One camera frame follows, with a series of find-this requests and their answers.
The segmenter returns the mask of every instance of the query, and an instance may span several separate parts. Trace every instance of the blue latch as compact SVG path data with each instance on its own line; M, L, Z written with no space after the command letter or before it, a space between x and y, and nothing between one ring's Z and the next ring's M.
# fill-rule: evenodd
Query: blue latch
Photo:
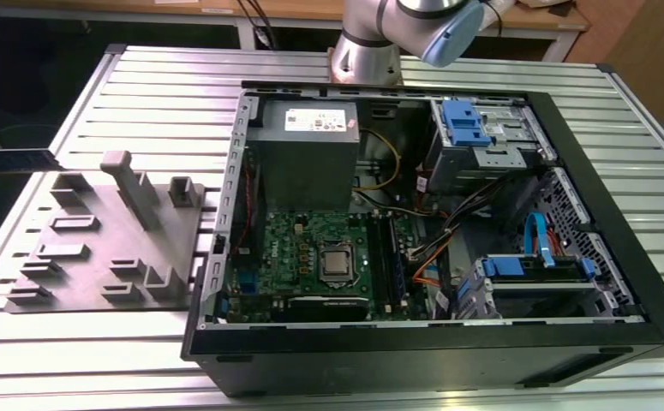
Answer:
M525 254L534 253L533 250L533 229L537 233L537 248L541 259L545 262L545 267L554 267L555 261L551 259L547 241L547 225L541 212L530 212L525 220L525 244L522 246Z
M443 122L450 130L454 146L489 147L491 138L481 130L481 116L467 101L445 100L441 103Z
M596 266L593 265L593 261L590 259L586 259L585 257L581 258L581 267L582 267L582 275L585 278L589 280L596 276Z
M487 277L525 275L518 257L489 257L481 261L481 265L483 266L483 273Z

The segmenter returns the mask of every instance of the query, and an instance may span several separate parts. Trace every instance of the slotted aluminum surface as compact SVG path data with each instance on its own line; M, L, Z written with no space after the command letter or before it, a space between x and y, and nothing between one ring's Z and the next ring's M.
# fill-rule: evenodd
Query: slotted aluminum surface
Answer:
M130 150L153 183L189 175L219 188L241 79L327 81L326 55L128 47L105 54L50 149L69 169L96 170L104 150ZM592 65L461 60L431 68L403 58L410 86L547 92L664 277L664 135L618 80ZM201 227L217 193L204 199ZM0 409L232 407L562 410L664 408L664 359L642 360L559 390L490 390L227 399L179 355L183 313L1 313L53 206L36 174L0 230ZM208 250L211 234L199 234Z

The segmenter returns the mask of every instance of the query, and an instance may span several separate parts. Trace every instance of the table leg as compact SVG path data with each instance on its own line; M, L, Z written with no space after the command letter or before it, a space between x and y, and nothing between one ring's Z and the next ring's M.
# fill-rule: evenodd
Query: table leg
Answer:
M574 40L578 38L580 32L559 32L555 41L549 45L545 56L541 59L543 62L561 63L565 56L573 48Z
M252 25L245 18L235 19L235 27L237 28L237 39L240 40L240 49L255 50L255 33Z

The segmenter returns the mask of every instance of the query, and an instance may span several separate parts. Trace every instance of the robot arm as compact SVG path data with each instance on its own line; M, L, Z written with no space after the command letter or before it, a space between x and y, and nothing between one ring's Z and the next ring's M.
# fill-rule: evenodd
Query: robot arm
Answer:
M493 4L502 12L513 0ZM443 67L469 47L485 10L478 0L346 0L331 72L343 83L399 81L399 48Z

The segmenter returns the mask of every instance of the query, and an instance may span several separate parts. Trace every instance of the blue cable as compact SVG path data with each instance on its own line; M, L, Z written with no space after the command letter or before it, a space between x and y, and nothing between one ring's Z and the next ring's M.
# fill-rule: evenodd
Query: blue cable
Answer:
M545 261L545 267L554 267L555 261L551 259L551 253L549 252L549 241L547 241L547 225L545 224L545 216L541 212L530 212L525 220L525 254L531 254L533 250L533 225L537 231L537 249L541 255L541 259Z

